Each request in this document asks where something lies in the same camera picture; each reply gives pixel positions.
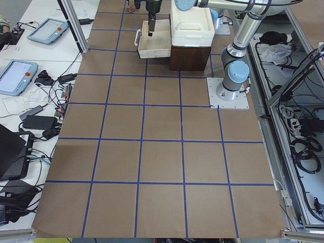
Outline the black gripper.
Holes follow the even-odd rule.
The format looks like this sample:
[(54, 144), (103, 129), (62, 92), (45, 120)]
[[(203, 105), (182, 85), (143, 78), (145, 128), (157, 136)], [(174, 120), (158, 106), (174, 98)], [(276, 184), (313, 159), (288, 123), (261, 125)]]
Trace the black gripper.
[(148, 14), (148, 35), (152, 36), (155, 30), (156, 14), (160, 12), (162, 0), (146, 0)]
[(141, 0), (127, 0), (128, 6), (127, 9), (140, 9)]

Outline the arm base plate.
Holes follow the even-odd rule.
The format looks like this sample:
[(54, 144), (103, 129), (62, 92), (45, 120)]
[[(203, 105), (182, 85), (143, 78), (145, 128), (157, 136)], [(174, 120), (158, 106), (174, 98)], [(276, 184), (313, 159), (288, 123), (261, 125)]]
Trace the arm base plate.
[(225, 16), (218, 17), (213, 21), (215, 35), (230, 35), (230, 28)]
[(209, 103), (211, 109), (248, 110), (249, 103), (243, 85), (238, 91), (223, 87), (223, 78), (207, 78)]

